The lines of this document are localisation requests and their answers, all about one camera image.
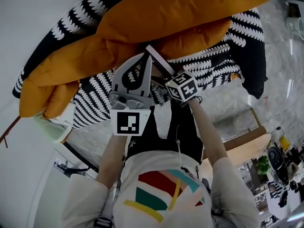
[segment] orange cushion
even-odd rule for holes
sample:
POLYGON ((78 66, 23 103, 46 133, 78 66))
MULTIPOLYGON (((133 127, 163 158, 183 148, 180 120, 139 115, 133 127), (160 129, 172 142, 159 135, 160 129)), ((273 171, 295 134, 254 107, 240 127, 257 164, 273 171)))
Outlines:
POLYGON ((231 73, 231 80, 235 80, 236 78, 241 78, 239 74, 231 73))
POLYGON ((60 116, 67 107, 68 103, 77 93, 78 89, 78 81, 57 85, 52 93, 52 96, 48 100, 43 116, 49 119, 60 116))
POLYGON ((124 43, 162 38, 254 8, 267 0, 122 0, 103 17, 97 34, 124 43))
POLYGON ((98 35, 89 36, 53 52, 28 78, 35 86, 77 81, 122 64, 137 54, 137 47, 137 44, 106 41, 98 35))
POLYGON ((32 117, 42 112, 47 106, 55 86, 37 87, 29 78, 23 82, 19 115, 20 117, 32 117))
POLYGON ((188 56, 219 43, 230 23, 230 19, 219 19, 160 38, 150 44, 166 60, 188 56))

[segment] white cord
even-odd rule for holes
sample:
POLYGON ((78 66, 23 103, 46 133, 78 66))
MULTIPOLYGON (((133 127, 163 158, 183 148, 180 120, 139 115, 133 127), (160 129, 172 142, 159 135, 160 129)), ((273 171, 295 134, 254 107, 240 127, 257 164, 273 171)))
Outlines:
MULTIPOLYGON (((135 139, 135 140, 133 140, 132 142, 130 142, 128 145, 127 145, 127 149, 128 149, 128 151, 129 151, 129 149, 130 148, 132 148, 133 147, 133 144, 135 144, 135 141, 136 141, 137 139, 135 139)), ((127 158, 127 155, 126 155, 126 153, 125 153, 125 149, 126 149, 126 147, 124 148, 124 151, 123 151, 123 155, 124 155, 124 160, 123 160, 123 166, 124 166, 124 164, 125 164, 125 159, 127 158)))
POLYGON ((180 148, 180 141, 177 139, 177 130, 179 128, 179 125, 176 128, 176 134, 175 134, 175 142, 177 143, 177 147, 179 148, 179 157, 180 157, 180 167, 181 167, 181 148, 180 148))

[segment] black and white patterned blanket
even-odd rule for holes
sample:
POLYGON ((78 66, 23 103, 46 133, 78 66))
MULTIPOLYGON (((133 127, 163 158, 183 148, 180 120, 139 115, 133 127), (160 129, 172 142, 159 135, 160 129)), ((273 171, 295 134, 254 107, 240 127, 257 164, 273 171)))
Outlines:
MULTIPOLYGON (((52 52, 96 32, 101 17, 121 0, 83 0, 70 10, 38 45, 19 76, 13 94, 20 98, 23 80, 52 52)), ((236 14, 224 38, 201 52, 170 60, 193 73, 202 90, 231 81, 231 73, 239 73, 244 88, 255 97, 263 93, 266 80, 264 35, 257 9, 236 14)), ((139 71, 130 72, 130 82, 139 71)), ((110 119, 112 70, 81 80, 73 98, 76 104, 73 128, 81 128, 110 119)), ((154 104, 169 100, 167 93, 152 86, 154 104)))
POLYGON ((277 199, 279 197, 281 197, 281 193, 288 191, 288 187, 285 187, 284 185, 278 184, 274 181, 270 181, 268 182, 268 186, 274 186, 275 191, 270 191, 270 193, 272 194, 272 198, 277 199))

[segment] white t-shirt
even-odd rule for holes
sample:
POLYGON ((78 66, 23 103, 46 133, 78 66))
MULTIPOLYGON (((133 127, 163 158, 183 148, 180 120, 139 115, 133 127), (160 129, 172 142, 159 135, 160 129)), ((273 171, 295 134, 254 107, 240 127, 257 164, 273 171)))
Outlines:
POLYGON ((130 157, 121 175, 122 186, 113 205, 105 185, 74 174, 62 216, 62 227, 84 228, 104 224, 137 227, 259 227, 251 191, 228 158, 213 166, 211 196, 201 183, 191 157, 171 151, 142 152, 130 157), (223 218, 211 216, 223 211, 223 218))

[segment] marble floor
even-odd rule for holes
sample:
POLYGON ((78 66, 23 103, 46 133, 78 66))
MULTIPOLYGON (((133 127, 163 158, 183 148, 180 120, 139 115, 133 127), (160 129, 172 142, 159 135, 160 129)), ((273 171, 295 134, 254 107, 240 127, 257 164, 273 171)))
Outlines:
MULTIPOLYGON (((304 41, 286 29, 288 5, 270 0, 258 7, 265 35, 266 71, 264 94, 259 100, 248 95, 240 80, 201 92, 202 106, 227 140, 257 126, 253 107, 268 132, 281 126, 291 144, 304 140, 304 41)), ((158 106, 155 119, 160 137, 166 137, 171 119, 170 103, 158 106)), ((93 165, 112 134, 111 122, 74 130, 67 142, 93 165)), ((274 132, 273 139, 279 134, 274 132)))

